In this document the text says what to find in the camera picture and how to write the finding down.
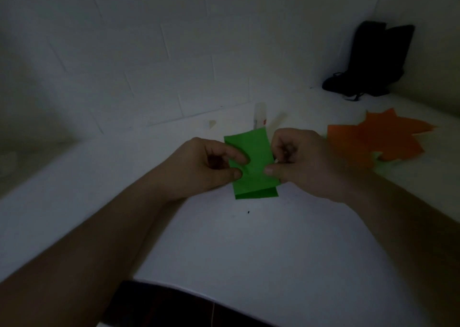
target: white table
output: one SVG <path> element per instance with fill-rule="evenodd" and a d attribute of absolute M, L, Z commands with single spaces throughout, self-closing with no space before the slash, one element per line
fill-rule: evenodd
<path fill-rule="evenodd" d="M 392 106 L 400 116 L 439 126 L 421 138 L 423 155 L 395 166 L 387 177 L 460 220 L 459 119 L 396 96 L 348 102 L 313 89 L 264 100 L 269 128 L 285 113 L 281 127 L 323 134 L 328 124 L 358 123 L 365 109 Z M 0 184 L 0 192 L 16 184 L 0 200 L 0 280 L 185 140 L 222 140 L 252 129 L 252 119 L 253 104 L 246 104 L 32 155 Z M 211 129 L 209 120 L 217 121 Z M 282 326 L 423 324 L 423 313 L 404 282 L 349 208 L 290 184 L 278 190 L 279 198 L 235 200 L 229 185 L 166 210 L 152 229 L 134 278 Z"/>

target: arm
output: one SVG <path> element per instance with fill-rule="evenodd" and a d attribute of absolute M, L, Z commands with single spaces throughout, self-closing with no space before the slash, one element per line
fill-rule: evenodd
<path fill-rule="evenodd" d="M 193 138 L 0 284 L 0 326 L 95 326 L 161 208 L 241 177 L 218 141 Z"/>
<path fill-rule="evenodd" d="M 282 164 L 265 172 L 352 208 L 440 326 L 460 324 L 460 224 L 375 173 L 335 156 L 316 132 L 275 132 Z"/>

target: fingernail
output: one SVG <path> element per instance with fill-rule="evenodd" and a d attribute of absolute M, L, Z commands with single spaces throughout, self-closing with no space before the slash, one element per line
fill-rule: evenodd
<path fill-rule="evenodd" d="M 273 168 L 272 168 L 272 167 L 268 167 L 268 166 L 265 167 L 265 168 L 264 168 L 264 173 L 265 173 L 266 175 L 272 175 L 272 174 L 273 174 Z"/>

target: person's right hand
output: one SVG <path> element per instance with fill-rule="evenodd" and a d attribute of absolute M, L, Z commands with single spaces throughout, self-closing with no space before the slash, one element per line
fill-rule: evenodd
<path fill-rule="evenodd" d="M 281 128 L 271 141 L 280 163 L 269 164 L 264 173 L 291 181 L 302 190 L 335 202 L 344 202 L 346 185 L 354 167 L 336 156 L 325 139 L 310 130 Z"/>

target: folded green paper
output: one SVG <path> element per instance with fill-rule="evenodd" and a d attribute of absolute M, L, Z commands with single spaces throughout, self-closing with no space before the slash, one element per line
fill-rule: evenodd
<path fill-rule="evenodd" d="M 232 145 L 246 154 L 249 163 L 245 166 L 230 160 L 230 167 L 241 169 L 243 176 L 233 182 L 236 199 L 261 199 L 277 197 L 276 186 L 279 179 L 264 174 L 264 167 L 274 163 L 265 127 L 250 132 L 224 137 L 226 144 Z"/>

